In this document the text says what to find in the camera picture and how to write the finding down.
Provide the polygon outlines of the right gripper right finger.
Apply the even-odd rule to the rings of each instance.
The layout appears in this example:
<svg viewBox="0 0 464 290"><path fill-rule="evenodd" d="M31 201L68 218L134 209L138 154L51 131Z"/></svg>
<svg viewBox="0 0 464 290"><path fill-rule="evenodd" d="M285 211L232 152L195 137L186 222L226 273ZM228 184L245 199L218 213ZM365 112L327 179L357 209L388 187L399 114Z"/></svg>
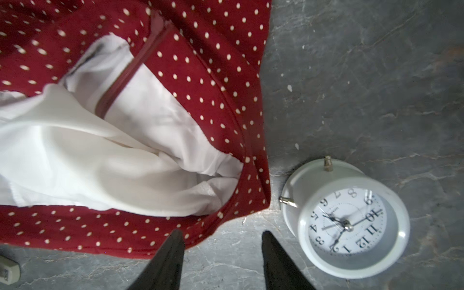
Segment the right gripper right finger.
<svg viewBox="0 0 464 290"><path fill-rule="evenodd" d="M315 290L272 232L262 234L266 290Z"/></svg>

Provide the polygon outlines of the red polka dot skirt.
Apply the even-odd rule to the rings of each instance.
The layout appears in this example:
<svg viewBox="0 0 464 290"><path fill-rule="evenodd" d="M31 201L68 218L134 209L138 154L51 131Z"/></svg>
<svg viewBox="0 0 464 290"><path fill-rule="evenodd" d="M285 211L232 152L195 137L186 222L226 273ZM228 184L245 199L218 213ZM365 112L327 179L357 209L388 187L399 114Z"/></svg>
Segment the red polka dot skirt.
<svg viewBox="0 0 464 290"><path fill-rule="evenodd" d="M148 259L271 201L270 1L2 1L1 242Z"/></svg>

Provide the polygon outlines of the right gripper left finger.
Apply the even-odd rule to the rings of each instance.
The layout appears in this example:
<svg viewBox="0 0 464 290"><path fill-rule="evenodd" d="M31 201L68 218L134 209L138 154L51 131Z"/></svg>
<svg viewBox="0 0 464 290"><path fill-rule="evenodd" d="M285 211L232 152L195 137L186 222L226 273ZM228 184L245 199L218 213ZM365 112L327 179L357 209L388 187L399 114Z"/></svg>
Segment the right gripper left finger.
<svg viewBox="0 0 464 290"><path fill-rule="evenodd" d="M178 290L184 252L182 231L174 230L128 290Z"/></svg>

